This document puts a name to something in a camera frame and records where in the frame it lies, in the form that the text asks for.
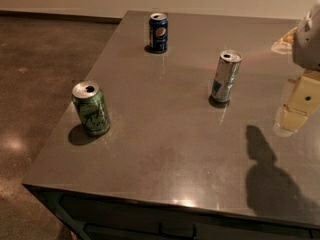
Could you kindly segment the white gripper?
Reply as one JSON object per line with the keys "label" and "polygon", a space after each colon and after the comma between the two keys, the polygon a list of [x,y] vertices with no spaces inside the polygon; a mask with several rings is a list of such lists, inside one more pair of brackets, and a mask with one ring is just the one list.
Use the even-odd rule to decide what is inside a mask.
{"label": "white gripper", "polygon": [[289,79],[284,89],[284,102],[277,110],[273,130],[278,136],[289,137],[320,107],[320,0],[297,28],[292,28],[272,45],[271,51],[280,55],[293,53],[295,64],[316,70]]}

